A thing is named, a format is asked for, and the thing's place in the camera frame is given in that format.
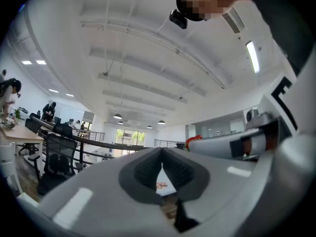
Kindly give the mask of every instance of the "white chair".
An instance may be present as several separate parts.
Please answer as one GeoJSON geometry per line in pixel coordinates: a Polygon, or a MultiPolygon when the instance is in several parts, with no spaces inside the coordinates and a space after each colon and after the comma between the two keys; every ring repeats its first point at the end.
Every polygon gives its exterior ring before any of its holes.
{"type": "Polygon", "coordinates": [[[0,146],[0,172],[4,178],[14,176],[12,182],[15,181],[20,194],[23,193],[18,174],[15,169],[15,156],[14,156],[14,144],[9,144],[8,146],[0,146]]]}

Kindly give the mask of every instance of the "wooden desk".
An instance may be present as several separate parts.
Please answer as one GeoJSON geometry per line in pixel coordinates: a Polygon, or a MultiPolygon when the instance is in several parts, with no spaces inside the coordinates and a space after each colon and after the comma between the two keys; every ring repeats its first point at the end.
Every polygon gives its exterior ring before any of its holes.
{"type": "Polygon", "coordinates": [[[15,144],[15,154],[17,154],[17,144],[23,143],[38,143],[39,144],[39,156],[37,160],[40,175],[43,175],[43,164],[42,164],[42,152],[43,152],[43,138],[39,137],[25,126],[16,125],[11,130],[7,129],[4,124],[0,124],[0,130],[4,135],[5,139],[9,143],[15,144]]]}

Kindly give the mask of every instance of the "black sleeve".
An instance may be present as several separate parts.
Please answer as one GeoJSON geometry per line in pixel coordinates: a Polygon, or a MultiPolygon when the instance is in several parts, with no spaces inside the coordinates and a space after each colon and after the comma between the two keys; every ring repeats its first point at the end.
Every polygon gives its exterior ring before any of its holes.
{"type": "Polygon", "coordinates": [[[270,27],[296,76],[305,65],[315,42],[315,22],[308,9],[314,0],[252,0],[270,27]]]}
{"type": "Polygon", "coordinates": [[[49,104],[45,105],[45,107],[43,108],[43,113],[45,114],[47,108],[49,107],[49,104]]]}

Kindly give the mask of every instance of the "air conditioning vent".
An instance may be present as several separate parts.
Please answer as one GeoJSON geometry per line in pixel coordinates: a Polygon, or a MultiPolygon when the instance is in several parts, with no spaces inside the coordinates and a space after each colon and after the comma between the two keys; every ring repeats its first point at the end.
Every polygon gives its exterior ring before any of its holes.
{"type": "Polygon", "coordinates": [[[234,8],[232,8],[228,13],[224,13],[223,18],[230,25],[235,34],[240,33],[240,31],[245,28],[245,25],[234,8]]]}

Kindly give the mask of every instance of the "black office chair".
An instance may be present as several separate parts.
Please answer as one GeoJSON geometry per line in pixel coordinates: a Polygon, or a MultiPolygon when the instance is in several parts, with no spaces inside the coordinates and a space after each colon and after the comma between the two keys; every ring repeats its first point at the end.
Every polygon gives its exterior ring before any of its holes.
{"type": "MultiPolygon", "coordinates": [[[[72,138],[72,128],[64,124],[56,124],[53,128],[54,133],[46,137],[46,161],[43,176],[40,178],[37,166],[39,154],[31,155],[28,159],[34,162],[36,175],[39,180],[38,194],[45,195],[68,178],[75,175],[73,162],[77,142],[72,138]]],[[[83,169],[82,164],[76,162],[78,171],[83,169]]]]}
{"type": "MultiPolygon", "coordinates": [[[[34,120],[32,120],[32,117],[38,117],[38,115],[31,113],[30,118],[27,118],[25,120],[25,127],[31,130],[33,133],[37,134],[41,125],[35,122],[34,120]]],[[[39,150],[37,147],[35,147],[35,143],[24,143],[23,145],[18,145],[18,146],[22,147],[19,150],[19,154],[21,154],[21,151],[24,149],[27,149],[29,151],[29,155],[33,155],[35,154],[36,151],[39,150]]]]}

